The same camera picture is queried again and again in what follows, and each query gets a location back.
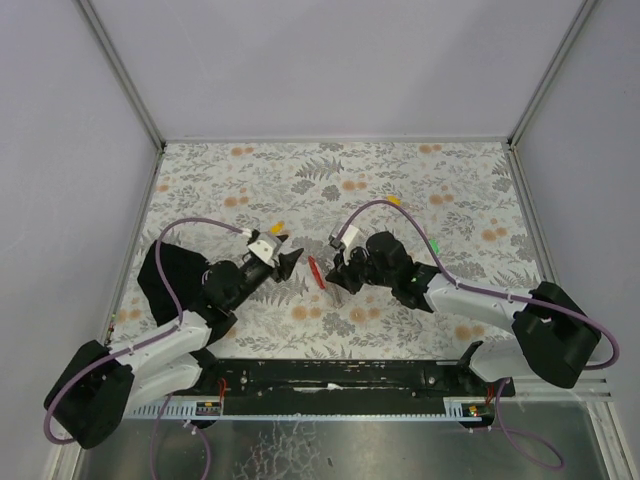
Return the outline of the green tag key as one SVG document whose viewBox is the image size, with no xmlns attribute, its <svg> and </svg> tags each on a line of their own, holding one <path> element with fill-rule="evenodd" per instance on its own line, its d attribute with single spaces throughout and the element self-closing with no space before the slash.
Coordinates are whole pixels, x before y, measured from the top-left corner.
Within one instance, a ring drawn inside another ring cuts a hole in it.
<svg viewBox="0 0 640 480">
<path fill-rule="evenodd" d="M 439 244 L 437 243 L 437 241 L 435 239 L 431 239 L 429 241 L 431 248 L 433 249 L 433 251 L 436 253 L 436 255 L 439 255 L 440 253 L 440 248 L 439 248 Z"/>
</svg>

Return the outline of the red grey key organizer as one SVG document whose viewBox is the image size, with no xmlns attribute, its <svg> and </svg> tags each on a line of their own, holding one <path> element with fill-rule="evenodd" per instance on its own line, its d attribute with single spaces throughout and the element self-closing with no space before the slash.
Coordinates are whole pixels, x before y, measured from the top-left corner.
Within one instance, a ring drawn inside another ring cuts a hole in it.
<svg viewBox="0 0 640 480">
<path fill-rule="evenodd" d="M 325 279 L 325 275 L 322 269 L 320 268 L 319 263 L 316 261 L 316 259 L 313 256 L 308 257 L 308 264 L 318 287 L 331 297 L 332 305 L 336 309 L 342 308 L 344 306 L 344 303 L 337 290 L 337 287 L 332 283 L 329 283 Z"/>
</svg>

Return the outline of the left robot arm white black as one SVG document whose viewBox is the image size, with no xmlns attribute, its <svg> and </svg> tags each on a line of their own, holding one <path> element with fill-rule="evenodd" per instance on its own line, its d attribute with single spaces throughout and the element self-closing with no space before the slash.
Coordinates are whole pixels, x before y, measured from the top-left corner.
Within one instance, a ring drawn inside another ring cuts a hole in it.
<svg viewBox="0 0 640 480">
<path fill-rule="evenodd" d="M 44 400 L 44 432 L 55 444 L 57 422 L 68 442 L 102 443 L 131 409 L 199 383 L 207 347 L 235 325 L 236 310 L 264 282 L 288 280 L 301 249 L 281 248 L 284 235 L 253 230 L 242 264 L 209 263 L 194 251 L 156 240 L 138 275 L 157 327 L 110 346 L 96 340 L 74 354 Z"/>
</svg>

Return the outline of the orange tag key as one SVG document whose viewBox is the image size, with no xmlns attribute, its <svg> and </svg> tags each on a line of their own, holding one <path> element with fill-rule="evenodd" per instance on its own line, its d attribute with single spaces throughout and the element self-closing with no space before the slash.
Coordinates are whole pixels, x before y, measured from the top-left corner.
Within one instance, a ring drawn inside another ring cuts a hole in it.
<svg viewBox="0 0 640 480">
<path fill-rule="evenodd" d="M 280 235 L 286 233 L 285 222 L 279 221 L 270 228 L 270 232 L 274 235 Z"/>
</svg>

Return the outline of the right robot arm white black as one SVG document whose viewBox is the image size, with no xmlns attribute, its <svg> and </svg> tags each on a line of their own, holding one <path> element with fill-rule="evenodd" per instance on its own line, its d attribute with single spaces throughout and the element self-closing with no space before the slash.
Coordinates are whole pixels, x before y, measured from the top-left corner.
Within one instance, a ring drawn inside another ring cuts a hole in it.
<svg viewBox="0 0 640 480">
<path fill-rule="evenodd" d="M 358 236 L 356 228 L 341 238 L 330 236 L 337 253 L 327 281 L 352 295 L 364 285 L 385 287 L 406 308 L 468 317 L 510 333 L 510 339 L 483 342 L 470 355 L 470 370 L 487 382 L 535 375 L 570 389 L 602 337 L 553 283 L 516 292 L 466 284 L 413 260 L 390 232 L 376 233 L 363 245 Z"/>
</svg>

